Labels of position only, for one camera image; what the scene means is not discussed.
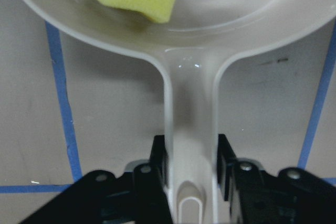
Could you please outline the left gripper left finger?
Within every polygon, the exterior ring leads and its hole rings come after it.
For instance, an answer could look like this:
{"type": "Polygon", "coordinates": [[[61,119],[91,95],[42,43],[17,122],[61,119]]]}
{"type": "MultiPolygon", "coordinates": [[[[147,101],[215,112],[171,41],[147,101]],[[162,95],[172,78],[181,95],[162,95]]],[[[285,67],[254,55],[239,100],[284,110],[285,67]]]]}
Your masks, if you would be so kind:
{"type": "Polygon", "coordinates": [[[165,137],[154,137],[150,158],[132,162],[120,176],[87,173],[22,223],[173,223],[164,187],[165,137]]]}

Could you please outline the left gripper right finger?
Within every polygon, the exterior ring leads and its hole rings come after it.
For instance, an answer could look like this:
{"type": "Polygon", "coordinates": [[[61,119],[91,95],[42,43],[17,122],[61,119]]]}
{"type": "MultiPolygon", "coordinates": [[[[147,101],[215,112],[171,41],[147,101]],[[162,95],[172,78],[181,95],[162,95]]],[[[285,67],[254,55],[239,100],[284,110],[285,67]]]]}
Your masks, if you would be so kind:
{"type": "Polygon", "coordinates": [[[218,136],[217,182],[231,223],[335,223],[335,187],[288,167],[273,176],[260,162],[238,158],[218,136]]]}

